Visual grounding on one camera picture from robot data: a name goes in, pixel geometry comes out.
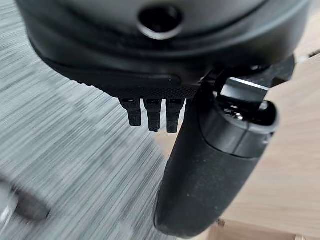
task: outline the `black mount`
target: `black mount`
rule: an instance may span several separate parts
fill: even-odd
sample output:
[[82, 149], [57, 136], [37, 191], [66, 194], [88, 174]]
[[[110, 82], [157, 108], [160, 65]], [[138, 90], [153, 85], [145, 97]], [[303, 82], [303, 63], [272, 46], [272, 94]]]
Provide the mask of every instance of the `black mount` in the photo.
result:
[[[238, 120], [252, 119], [252, 113], [265, 108], [264, 99], [269, 89], [289, 81], [295, 69], [294, 56], [271, 66], [215, 67], [199, 85], [212, 88], [217, 101], [227, 115]], [[141, 100], [139, 98], [120, 98], [127, 110], [129, 123], [141, 126]], [[166, 99], [166, 125], [168, 133], [176, 133], [180, 111], [185, 98]], [[149, 130], [158, 132], [162, 99], [144, 98]]]
[[236, 197], [278, 129], [268, 90], [290, 80], [294, 57], [269, 67], [216, 68], [194, 99], [158, 193], [154, 224], [180, 238], [197, 236]]

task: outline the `black device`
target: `black device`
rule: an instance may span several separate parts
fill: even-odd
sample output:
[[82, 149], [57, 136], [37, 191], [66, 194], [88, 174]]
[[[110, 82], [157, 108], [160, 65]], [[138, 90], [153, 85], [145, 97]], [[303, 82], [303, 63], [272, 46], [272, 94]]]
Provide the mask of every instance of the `black device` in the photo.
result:
[[157, 196], [154, 225], [190, 238], [224, 212], [276, 132], [264, 98], [289, 81], [308, 0], [16, 0], [38, 56], [118, 98], [131, 126], [184, 122]]

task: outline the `circular hole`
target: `circular hole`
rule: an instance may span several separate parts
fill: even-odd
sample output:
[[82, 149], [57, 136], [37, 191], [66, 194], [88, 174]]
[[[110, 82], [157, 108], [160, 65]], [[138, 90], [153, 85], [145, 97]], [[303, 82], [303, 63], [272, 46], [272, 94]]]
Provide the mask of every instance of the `circular hole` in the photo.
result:
[[181, 12], [173, 6], [153, 6], [139, 14], [139, 30], [149, 38], [170, 39], [181, 30]]

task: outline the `black plastic housing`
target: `black plastic housing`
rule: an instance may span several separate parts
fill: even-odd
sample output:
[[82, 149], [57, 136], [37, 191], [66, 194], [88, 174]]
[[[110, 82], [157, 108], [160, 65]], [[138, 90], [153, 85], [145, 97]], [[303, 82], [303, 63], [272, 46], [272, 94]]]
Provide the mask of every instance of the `black plastic housing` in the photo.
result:
[[[34, 48], [49, 66], [67, 77], [71, 71], [79, 72], [73, 75], [73, 80], [105, 86], [105, 92], [112, 91], [118, 98], [128, 93], [115, 90], [124, 82], [132, 82], [129, 85], [136, 87], [135, 92], [130, 92], [131, 97], [142, 98], [139, 94], [143, 91], [138, 88], [144, 87], [162, 89], [159, 95], [163, 97], [159, 98], [167, 98], [163, 85], [171, 83], [167, 78], [160, 82], [152, 76], [174, 76], [181, 80], [174, 87], [179, 89], [197, 84], [217, 64], [233, 67], [278, 63], [297, 47], [309, 5], [309, 0], [268, 0], [222, 28], [156, 41], [142, 34], [130, 36], [97, 27], [57, 0], [16, 2]], [[212, 9], [212, 14], [216, 11], [219, 9]], [[91, 80], [90, 76], [97, 76], [97, 72], [100, 78]], [[149, 81], [142, 78], [137, 82], [135, 74], [148, 74]]]

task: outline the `textured rubber grip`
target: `textured rubber grip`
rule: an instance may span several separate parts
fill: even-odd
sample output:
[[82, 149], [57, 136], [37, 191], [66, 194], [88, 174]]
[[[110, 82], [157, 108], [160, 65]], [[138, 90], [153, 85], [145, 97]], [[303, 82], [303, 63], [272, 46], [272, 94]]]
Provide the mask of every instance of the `textured rubber grip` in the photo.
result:
[[197, 236], [222, 215], [262, 155], [244, 158], [212, 147], [204, 138], [199, 115], [194, 102], [187, 106], [154, 215], [159, 231], [180, 238]]

